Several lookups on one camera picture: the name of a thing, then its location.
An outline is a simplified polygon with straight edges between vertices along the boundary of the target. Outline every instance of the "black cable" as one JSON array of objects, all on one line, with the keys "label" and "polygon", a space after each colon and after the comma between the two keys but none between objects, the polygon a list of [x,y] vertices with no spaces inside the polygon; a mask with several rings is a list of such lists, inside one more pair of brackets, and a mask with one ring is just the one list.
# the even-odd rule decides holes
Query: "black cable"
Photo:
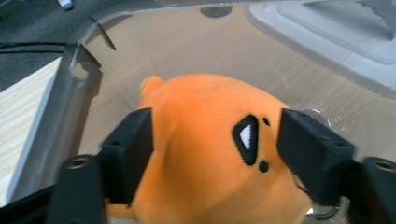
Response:
[{"label": "black cable", "polygon": [[65,46],[66,43],[63,42],[25,42],[25,43],[0,43],[0,49],[9,49],[17,47],[27,47],[27,46]]},{"label": "black cable", "polygon": [[0,54],[18,54],[18,53],[64,53],[62,50],[12,50],[0,51]]},{"label": "black cable", "polygon": [[[0,49],[13,49],[22,47],[35,47],[35,46],[66,46],[64,42],[5,42],[0,43]],[[43,49],[18,49],[1,51],[0,54],[21,54],[21,53],[63,53],[62,50],[43,50]]]}]

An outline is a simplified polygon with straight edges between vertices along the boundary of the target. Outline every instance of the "white object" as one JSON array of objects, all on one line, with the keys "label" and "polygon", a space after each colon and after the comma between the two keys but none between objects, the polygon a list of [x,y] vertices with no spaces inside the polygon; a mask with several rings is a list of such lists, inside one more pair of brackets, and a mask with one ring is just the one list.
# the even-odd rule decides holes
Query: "white object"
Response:
[{"label": "white object", "polygon": [[69,10],[73,8],[73,3],[71,0],[58,0],[59,5],[61,5],[61,7],[64,10]]},{"label": "white object", "polygon": [[246,126],[239,135],[241,136],[245,149],[250,150],[251,125],[249,124]]},{"label": "white object", "polygon": [[396,39],[358,2],[272,3],[249,7],[265,33],[340,75],[396,98]]}]

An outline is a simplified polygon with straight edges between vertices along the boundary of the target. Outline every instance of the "clear plastic cover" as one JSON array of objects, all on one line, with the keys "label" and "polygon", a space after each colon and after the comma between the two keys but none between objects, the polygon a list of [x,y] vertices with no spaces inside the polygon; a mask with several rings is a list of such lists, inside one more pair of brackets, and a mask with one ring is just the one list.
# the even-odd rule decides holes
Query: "clear plastic cover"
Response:
[{"label": "clear plastic cover", "polygon": [[[368,90],[265,34],[249,19],[248,4],[222,6],[231,10],[217,17],[201,10],[211,5],[128,5],[92,16],[73,38],[101,64],[97,95],[76,94],[92,84],[87,81],[87,64],[79,63],[75,55],[64,57],[61,65],[69,78],[81,80],[63,94],[93,97],[82,138],[77,140],[79,154],[97,154],[110,132],[136,109],[145,77],[214,73],[243,80],[308,112],[356,145],[358,161],[367,156],[396,161],[395,99]],[[347,223],[345,213],[329,223]]]}]

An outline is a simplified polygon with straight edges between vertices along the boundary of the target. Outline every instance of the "transparent plastic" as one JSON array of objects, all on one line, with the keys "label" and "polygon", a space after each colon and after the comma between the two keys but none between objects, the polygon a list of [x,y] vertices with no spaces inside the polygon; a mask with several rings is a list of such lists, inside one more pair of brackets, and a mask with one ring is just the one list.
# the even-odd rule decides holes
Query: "transparent plastic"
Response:
[{"label": "transparent plastic", "polygon": [[391,0],[278,2],[251,5],[249,17],[291,48],[367,89],[396,98],[396,40],[387,21],[375,14],[387,11],[394,18],[394,10]]},{"label": "transparent plastic", "polygon": [[[216,18],[201,10],[219,6],[232,10]],[[40,162],[52,169],[76,150],[97,154],[109,133],[136,109],[145,77],[214,73],[238,78],[291,107],[311,111],[358,147],[358,161],[367,156],[396,161],[396,100],[265,34],[252,24],[248,7],[249,3],[155,2],[92,15],[70,40],[43,111],[45,119],[35,133],[37,145],[28,150],[44,150],[40,155],[47,157]],[[56,153],[56,160],[45,154],[58,146],[64,152]],[[54,182],[53,175],[46,178],[29,190]],[[329,223],[347,223],[341,216]]]}]

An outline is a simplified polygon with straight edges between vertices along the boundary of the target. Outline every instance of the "wooden surface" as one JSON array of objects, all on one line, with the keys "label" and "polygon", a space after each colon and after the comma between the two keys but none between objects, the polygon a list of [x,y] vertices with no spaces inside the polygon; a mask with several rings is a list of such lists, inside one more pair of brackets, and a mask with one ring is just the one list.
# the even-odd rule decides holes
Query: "wooden surface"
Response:
[{"label": "wooden surface", "polygon": [[0,206],[21,155],[35,112],[49,79],[61,59],[48,64],[12,87],[0,92]]},{"label": "wooden surface", "polygon": [[[144,77],[217,73],[244,80],[314,114],[360,148],[357,158],[396,161],[396,101],[364,89],[264,34],[251,25],[244,6],[234,7],[220,19],[207,18],[198,8],[140,12],[105,22],[104,27],[116,51],[106,47],[100,36],[84,42],[103,65],[104,78],[92,101],[81,153],[96,154],[106,136],[135,109]],[[2,197],[58,62],[0,93]]]}]

